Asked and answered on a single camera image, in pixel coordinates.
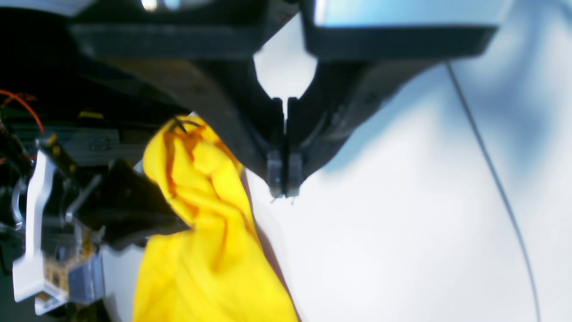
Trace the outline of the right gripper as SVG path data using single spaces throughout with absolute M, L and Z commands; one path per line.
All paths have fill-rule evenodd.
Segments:
M 102 287 L 101 244 L 121 251 L 189 230 L 159 187 L 126 161 L 112 161 L 91 181 L 54 134 L 34 139 L 31 151 L 2 134 L 1 164 L 9 192 L 1 226 L 22 245 L 11 269 L 15 287 Z

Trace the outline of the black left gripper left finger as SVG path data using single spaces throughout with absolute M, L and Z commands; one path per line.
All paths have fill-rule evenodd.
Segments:
M 231 152 L 262 178 L 272 196 L 284 192 L 282 101 L 256 76 L 266 40 L 268 0 L 97 0 L 69 24 L 81 53 L 136 77 L 196 112 Z

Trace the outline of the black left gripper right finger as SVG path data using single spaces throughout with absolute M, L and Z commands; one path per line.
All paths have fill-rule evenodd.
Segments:
M 512 0 L 301 0 L 315 74 L 289 98 L 285 196 L 329 163 L 400 88 L 450 59 L 484 52 Z

